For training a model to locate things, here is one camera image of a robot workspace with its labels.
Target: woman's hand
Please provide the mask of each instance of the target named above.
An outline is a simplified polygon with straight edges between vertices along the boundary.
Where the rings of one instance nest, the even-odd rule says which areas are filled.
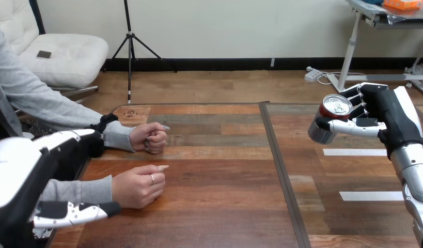
[[[146,165],[123,172],[113,178],[113,201],[122,208],[141,209],[163,193],[168,165]]]
[[[164,131],[169,129],[158,122],[139,125],[129,135],[132,149],[135,151],[146,150],[151,154],[162,152],[167,144],[167,134]]]

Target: white wall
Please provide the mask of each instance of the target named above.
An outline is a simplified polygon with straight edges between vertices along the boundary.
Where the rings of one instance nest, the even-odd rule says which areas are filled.
[[[132,31],[165,58],[344,57],[345,0],[129,0]],[[102,37],[111,57],[127,32],[122,0],[38,0],[47,33]],[[355,56],[414,57],[423,30],[362,24]],[[135,42],[137,57],[153,55]],[[127,57],[125,48],[119,57]]]

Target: painted fingernail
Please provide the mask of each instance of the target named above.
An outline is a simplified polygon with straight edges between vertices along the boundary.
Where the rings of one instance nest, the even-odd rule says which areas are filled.
[[[169,166],[168,165],[159,165],[158,166],[158,171],[159,172],[163,172],[165,169],[167,169],[167,168],[169,168]]]

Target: gray sleeve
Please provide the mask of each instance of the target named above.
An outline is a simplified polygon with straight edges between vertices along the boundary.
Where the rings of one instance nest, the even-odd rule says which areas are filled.
[[[56,130],[82,129],[98,124],[101,114],[50,89],[18,59],[0,31],[0,84],[12,106]],[[107,146],[132,151],[132,128],[111,122],[103,132]]]
[[[78,203],[112,202],[112,176],[94,181],[58,181],[50,180],[39,200]]]

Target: white chair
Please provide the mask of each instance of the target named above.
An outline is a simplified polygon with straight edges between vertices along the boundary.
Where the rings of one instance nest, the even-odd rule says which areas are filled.
[[[0,29],[22,63],[41,81],[56,90],[69,90],[64,96],[98,89],[87,86],[108,55],[105,40],[77,34],[39,35],[28,0],[0,0]],[[37,58],[39,51],[51,52],[51,58]]]

